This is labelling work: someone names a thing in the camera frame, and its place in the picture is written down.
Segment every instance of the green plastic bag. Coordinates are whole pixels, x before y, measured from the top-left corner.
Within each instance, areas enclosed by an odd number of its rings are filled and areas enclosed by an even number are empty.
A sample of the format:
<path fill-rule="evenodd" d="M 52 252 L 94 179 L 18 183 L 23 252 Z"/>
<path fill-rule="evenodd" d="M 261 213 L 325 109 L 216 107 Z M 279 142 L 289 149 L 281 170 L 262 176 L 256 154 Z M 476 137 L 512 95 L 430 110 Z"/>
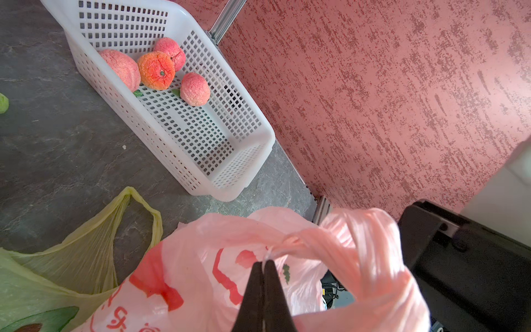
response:
<path fill-rule="evenodd" d="M 153 215 L 149 250 L 160 242 L 162 218 L 132 187 L 48 250 L 23 254 L 0 248 L 1 330 L 69 332 L 110 297 L 118 286 L 114 237 L 131 196 Z"/>

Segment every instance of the fake fruit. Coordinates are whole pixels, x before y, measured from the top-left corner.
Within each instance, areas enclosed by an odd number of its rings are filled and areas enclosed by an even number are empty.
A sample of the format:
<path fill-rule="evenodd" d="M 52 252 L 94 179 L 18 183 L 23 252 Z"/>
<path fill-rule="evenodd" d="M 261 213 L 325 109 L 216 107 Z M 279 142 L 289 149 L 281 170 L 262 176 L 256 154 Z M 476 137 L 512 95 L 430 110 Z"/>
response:
<path fill-rule="evenodd" d="M 142 83 L 148 88 L 166 90 L 175 77 L 175 67 L 169 55 L 154 51 L 138 59 L 138 69 Z"/>
<path fill-rule="evenodd" d="M 140 85 L 140 72 L 133 59 L 115 49 L 104 49 L 98 53 L 122 82 L 125 83 L 129 90 L 135 91 L 138 89 Z"/>
<path fill-rule="evenodd" d="M 169 55 L 169 58 L 172 59 L 175 67 L 175 72 L 181 70 L 186 62 L 186 55 L 183 50 L 179 47 L 179 44 L 171 38 L 160 38 L 155 43 L 153 50 L 161 51 Z"/>
<path fill-rule="evenodd" d="M 210 88 L 203 76 L 188 73 L 183 77 L 181 98 L 190 106 L 203 106 L 210 98 Z"/>

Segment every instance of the pink plastic bag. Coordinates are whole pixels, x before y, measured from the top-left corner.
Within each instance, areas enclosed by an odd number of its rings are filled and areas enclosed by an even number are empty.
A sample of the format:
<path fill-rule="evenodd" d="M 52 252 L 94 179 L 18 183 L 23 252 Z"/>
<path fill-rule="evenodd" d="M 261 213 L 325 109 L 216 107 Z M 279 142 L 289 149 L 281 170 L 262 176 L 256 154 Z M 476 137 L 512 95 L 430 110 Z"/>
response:
<path fill-rule="evenodd" d="M 76 332 L 230 331 L 253 262 L 274 259 L 299 332 L 426 332 L 429 312 L 384 211 L 337 209 L 317 227 L 285 208 L 180 225 Z M 356 297 L 325 310 L 330 269 Z"/>

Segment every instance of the red speckled wall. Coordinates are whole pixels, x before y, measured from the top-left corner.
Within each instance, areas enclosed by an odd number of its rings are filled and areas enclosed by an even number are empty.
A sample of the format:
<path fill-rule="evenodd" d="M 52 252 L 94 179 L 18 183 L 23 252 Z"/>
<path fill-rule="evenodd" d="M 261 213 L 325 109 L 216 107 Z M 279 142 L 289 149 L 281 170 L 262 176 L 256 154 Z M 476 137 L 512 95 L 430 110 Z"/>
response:
<path fill-rule="evenodd" d="M 530 1 L 249 0 L 220 48 L 315 195 L 399 217 L 529 136 L 530 45 Z"/>

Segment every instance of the gray marble floor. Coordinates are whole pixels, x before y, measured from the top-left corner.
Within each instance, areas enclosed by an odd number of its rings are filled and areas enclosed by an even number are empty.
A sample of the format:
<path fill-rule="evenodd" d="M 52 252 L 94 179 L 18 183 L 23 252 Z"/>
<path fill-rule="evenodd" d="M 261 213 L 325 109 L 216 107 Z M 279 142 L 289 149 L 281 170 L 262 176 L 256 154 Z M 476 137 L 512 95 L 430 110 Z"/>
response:
<path fill-rule="evenodd" d="M 99 212 L 125 186 L 162 213 L 164 236 L 207 212 L 247 216 L 284 206 L 307 219 L 315 202 L 283 150 L 234 201 L 189 195 L 77 72 L 62 28 L 38 0 L 0 12 L 0 247 L 44 250 Z M 119 279 L 150 241 L 150 215 L 131 204 L 115 240 Z"/>

